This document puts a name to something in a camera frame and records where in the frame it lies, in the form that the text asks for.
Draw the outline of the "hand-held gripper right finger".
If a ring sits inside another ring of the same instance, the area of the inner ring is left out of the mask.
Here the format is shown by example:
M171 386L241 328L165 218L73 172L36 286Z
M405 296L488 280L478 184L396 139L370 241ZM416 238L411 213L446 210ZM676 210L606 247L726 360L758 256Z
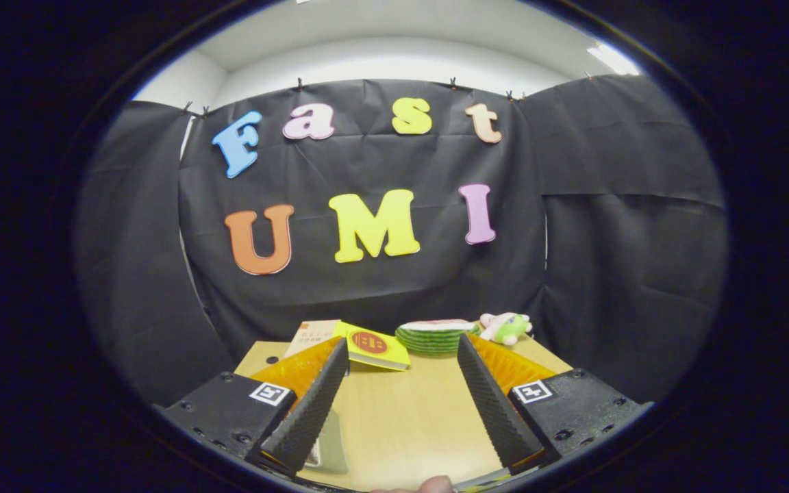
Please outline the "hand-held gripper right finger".
M486 434L511 474L544 468L631 425L639 403L582 368L554 372L466 333L457 361Z

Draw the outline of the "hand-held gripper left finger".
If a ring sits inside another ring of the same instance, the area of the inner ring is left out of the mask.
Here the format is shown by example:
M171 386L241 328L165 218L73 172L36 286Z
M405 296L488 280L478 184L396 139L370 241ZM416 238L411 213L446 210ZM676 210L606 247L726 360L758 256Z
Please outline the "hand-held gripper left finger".
M294 477L309 458L348 367L347 341L335 336L250 377L222 372L155 410L203 445Z

